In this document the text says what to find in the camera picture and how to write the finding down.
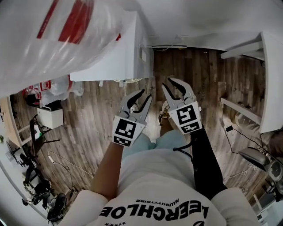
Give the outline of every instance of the wooden floor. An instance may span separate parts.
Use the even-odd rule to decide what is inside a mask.
[[[94,175],[111,140],[113,117],[119,109],[122,97],[142,88],[147,94],[153,95],[147,117],[148,126],[144,133],[151,139],[156,139],[160,129],[157,117],[165,100],[161,84],[166,83],[177,95],[178,91],[167,82],[168,77],[174,77],[189,83],[197,96],[202,107],[202,121],[223,176],[229,177],[247,170],[245,175],[242,173],[233,178],[224,178],[225,185],[229,188],[242,188],[248,200],[253,203],[253,194],[261,196],[264,192],[261,185],[266,174],[259,169],[254,170],[249,167],[246,160],[231,152],[221,122],[223,121],[226,127],[232,125],[235,112],[226,106],[223,107],[220,97],[226,96],[234,102],[241,101],[261,115],[264,104],[260,101],[265,86],[264,67],[258,60],[247,57],[223,60],[220,58],[220,53],[207,49],[155,51],[155,78],[143,79],[124,87],[119,87],[114,81],[104,82],[103,87],[99,87],[98,82],[85,82],[82,97],[71,94],[66,101],[62,101],[64,126],[47,134],[48,140],[60,138],[61,141],[45,144],[39,153],[41,169],[52,181],[55,191],[65,192],[72,183],[70,175],[62,166],[50,162],[47,157],[48,151],[58,153]],[[17,122],[19,126],[27,125],[36,114],[36,108],[27,106],[21,94],[17,94],[17,97],[18,103],[15,106],[18,112]],[[252,142],[234,131],[229,132],[228,137],[235,152],[248,145],[254,147]],[[70,168],[74,187],[81,190],[90,186],[91,176],[58,156],[52,153],[50,155],[55,161]]]

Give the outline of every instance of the white wall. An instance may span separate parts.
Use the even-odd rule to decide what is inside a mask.
[[[267,31],[283,40],[281,0],[119,0],[138,11],[152,45],[187,45],[210,49],[258,39]],[[186,35],[183,40],[176,35]]]
[[[0,135],[5,137],[2,121]],[[29,194],[24,190],[21,172],[6,157],[7,152],[6,142],[0,144],[0,218],[8,226],[47,226],[47,220],[44,218],[46,210],[43,209],[42,202],[33,208],[23,205],[21,195],[27,198]]]

